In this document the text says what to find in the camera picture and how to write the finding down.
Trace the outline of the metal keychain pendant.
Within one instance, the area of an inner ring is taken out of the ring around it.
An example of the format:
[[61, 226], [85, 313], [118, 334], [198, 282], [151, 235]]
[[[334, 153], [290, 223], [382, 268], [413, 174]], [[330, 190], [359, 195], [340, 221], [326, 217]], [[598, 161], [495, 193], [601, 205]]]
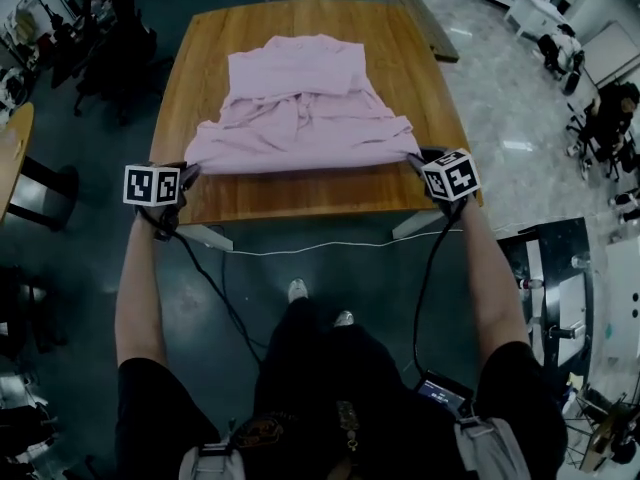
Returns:
[[348, 401], [337, 401], [336, 408], [338, 412], [340, 428], [346, 435], [346, 446], [350, 452], [355, 452], [358, 448], [357, 432], [360, 429], [360, 423], [353, 404]]

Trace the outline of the person's left forearm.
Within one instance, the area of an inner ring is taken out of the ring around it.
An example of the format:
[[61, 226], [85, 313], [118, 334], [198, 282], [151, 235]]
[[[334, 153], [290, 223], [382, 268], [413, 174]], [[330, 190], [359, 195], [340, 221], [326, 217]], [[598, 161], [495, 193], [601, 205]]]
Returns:
[[167, 367], [155, 263], [154, 227], [141, 215], [133, 221], [115, 307], [118, 365], [148, 359]]

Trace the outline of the person's right forearm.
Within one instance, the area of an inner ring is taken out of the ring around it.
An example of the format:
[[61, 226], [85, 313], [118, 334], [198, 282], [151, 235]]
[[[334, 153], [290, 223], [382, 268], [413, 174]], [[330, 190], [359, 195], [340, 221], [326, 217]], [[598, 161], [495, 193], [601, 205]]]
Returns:
[[481, 362], [501, 346], [529, 342], [518, 286], [489, 222], [471, 197], [461, 211]]

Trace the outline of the white table leg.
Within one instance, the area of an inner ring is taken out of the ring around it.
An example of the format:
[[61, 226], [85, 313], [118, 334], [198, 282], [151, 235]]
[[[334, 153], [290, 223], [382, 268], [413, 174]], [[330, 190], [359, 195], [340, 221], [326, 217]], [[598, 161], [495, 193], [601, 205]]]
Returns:
[[234, 250], [232, 240], [204, 225], [179, 225], [177, 233], [185, 238], [202, 243], [209, 248], [224, 252]]
[[444, 214], [440, 210], [419, 211], [401, 222], [392, 230], [392, 238], [399, 240], [406, 238], [422, 228], [425, 228], [437, 220], [441, 219]]

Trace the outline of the black ergonomic chair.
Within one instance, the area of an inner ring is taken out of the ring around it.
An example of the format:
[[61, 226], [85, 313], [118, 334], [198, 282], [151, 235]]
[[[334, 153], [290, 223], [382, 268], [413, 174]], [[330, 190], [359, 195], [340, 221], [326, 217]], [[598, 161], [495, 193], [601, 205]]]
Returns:
[[56, 47], [52, 86], [79, 78], [73, 115], [82, 115], [86, 98], [98, 96], [115, 105], [117, 122], [124, 124], [134, 99], [163, 96], [156, 79], [173, 59], [156, 57], [157, 33], [143, 24], [135, 0], [84, 2], [82, 26], [68, 26]]

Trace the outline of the beige board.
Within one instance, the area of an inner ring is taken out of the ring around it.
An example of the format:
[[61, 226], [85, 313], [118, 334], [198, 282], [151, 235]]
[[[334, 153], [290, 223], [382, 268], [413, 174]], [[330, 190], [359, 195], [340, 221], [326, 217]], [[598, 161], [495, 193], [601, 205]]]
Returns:
[[640, 46], [617, 21], [587, 41], [583, 51], [584, 71], [596, 87], [626, 76], [640, 66]]

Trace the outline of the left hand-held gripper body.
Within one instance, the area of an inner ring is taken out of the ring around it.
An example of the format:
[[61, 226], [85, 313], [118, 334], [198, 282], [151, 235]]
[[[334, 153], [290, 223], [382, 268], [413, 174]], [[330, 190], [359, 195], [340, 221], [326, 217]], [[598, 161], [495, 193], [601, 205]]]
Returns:
[[189, 168], [185, 162], [133, 164], [124, 169], [123, 203], [150, 224], [154, 238], [168, 241], [176, 232], [186, 205]]

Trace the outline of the dark wooden platform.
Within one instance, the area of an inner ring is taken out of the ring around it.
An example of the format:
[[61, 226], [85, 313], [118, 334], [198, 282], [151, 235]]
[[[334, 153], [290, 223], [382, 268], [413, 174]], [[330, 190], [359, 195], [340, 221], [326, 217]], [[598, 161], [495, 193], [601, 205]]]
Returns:
[[385, 0], [387, 4], [403, 7], [414, 24], [421, 31], [425, 41], [439, 62], [457, 63], [459, 53], [447, 36], [444, 28], [436, 20], [422, 0]]

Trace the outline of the black scooter with white cover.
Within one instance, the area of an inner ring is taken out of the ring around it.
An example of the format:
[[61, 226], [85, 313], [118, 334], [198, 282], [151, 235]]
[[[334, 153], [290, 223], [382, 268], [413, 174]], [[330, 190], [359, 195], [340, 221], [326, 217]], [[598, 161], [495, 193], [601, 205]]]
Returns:
[[545, 69], [558, 81], [565, 81], [562, 92], [572, 95], [579, 84], [585, 53], [575, 31], [568, 24], [560, 24], [552, 34], [543, 34], [537, 40]]

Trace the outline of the black frame table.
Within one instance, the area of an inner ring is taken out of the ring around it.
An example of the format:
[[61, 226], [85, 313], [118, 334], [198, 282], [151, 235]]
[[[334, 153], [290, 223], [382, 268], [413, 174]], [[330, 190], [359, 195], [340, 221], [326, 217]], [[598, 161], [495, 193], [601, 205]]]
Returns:
[[589, 251], [585, 220], [573, 218], [525, 228], [498, 241], [518, 278], [544, 287], [520, 289], [525, 321], [545, 378], [560, 392], [572, 374], [586, 380], [593, 343], [591, 267], [571, 267], [574, 254]]

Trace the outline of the round wooden table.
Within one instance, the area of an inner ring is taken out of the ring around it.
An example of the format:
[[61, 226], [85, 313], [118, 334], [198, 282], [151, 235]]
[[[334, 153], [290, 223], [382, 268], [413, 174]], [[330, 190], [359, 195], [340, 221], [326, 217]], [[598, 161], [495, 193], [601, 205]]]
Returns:
[[[0, 223], [6, 215], [44, 226], [52, 232], [61, 231], [71, 217], [79, 192], [79, 175], [72, 165], [54, 171], [28, 156], [35, 107], [24, 103], [9, 118], [0, 132]], [[19, 178], [23, 176], [45, 188], [45, 194], [53, 193], [62, 203], [53, 214], [36, 212], [17, 203], [12, 198]]]

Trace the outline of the white panel box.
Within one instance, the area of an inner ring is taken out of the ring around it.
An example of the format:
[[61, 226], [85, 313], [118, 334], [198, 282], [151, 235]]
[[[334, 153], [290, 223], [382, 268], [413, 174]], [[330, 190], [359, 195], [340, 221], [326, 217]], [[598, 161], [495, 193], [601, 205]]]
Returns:
[[640, 357], [640, 237], [606, 247], [609, 306], [605, 354], [621, 360]]

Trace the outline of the black screen device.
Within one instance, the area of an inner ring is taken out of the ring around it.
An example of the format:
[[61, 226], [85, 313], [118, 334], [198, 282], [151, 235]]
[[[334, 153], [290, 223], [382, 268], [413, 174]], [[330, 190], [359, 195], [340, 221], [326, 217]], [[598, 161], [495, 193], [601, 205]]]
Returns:
[[471, 413], [474, 392], [437, 372], [425, 371], [414, 391], [419, 395], [432, 399], [459, 416]]

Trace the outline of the pink shirt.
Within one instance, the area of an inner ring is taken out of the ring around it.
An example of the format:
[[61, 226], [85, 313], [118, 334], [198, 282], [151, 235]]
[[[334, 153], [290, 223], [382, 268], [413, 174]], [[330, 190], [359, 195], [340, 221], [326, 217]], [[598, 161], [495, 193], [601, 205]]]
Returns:
[[274, 36], [229, 55], [228, 75], [218, 120], [201, 122], [184, 153], [204, 175], [360, 168], [419, 152], [408, 118], [374, 90], [361, 43]]

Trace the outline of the person's black t-shirt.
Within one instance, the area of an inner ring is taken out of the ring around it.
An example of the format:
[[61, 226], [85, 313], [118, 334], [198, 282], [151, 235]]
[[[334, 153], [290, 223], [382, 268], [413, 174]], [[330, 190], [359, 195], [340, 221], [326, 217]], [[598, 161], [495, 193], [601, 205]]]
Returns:
[[[454, 416], [401, 380], [387, 349], [361, 326], [334, 328], [310, 300], [293, 302], [274, 331], [254, 409], [233, 436], [247, 480], [327, 480], [343, 459], [362, 480], [476, 480], [454, 436]], [[219, 432], [164, 366], [131, 359], [118, 370], [119, 480], [178, 480], [184, 455]], [[360, 423], [350, 452], [337, 401]], [[476, 413], [505, 421], [532, 480], [555, 480], [567, 448], [561, 412], [541, 366], [521, 342], [482, 369]]]

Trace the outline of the white cabinet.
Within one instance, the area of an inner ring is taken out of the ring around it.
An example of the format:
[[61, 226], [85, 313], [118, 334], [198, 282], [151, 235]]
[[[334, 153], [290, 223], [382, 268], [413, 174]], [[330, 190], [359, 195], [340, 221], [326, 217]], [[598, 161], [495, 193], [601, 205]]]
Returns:
[[568, 25], [566, 18], [547, 0], [515, 0], [504, 20], [517, 25], [517, 37], [540, 37], [553, 33], [560, 25]]

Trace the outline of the clothes rack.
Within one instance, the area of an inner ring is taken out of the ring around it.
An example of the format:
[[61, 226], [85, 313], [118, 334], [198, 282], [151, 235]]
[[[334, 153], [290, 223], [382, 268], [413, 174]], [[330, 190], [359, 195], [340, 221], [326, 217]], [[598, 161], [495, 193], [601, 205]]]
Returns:
[[52, 32], [51, 10], [43, 0], [20, 0], [7, 15], [3, 31], [12, 46], [32, 47]]

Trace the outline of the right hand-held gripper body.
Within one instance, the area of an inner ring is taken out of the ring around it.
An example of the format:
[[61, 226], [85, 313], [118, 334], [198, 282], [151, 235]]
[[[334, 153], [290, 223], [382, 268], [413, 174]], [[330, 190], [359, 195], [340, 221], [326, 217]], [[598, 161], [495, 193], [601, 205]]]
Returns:
[[481, 188], [475, 162], [465, 149], [452, 150], [451, 162], [445, 166], [435, 163], [424, 167], [426, 195], [447, 217], [464, 207], [469, 197]]

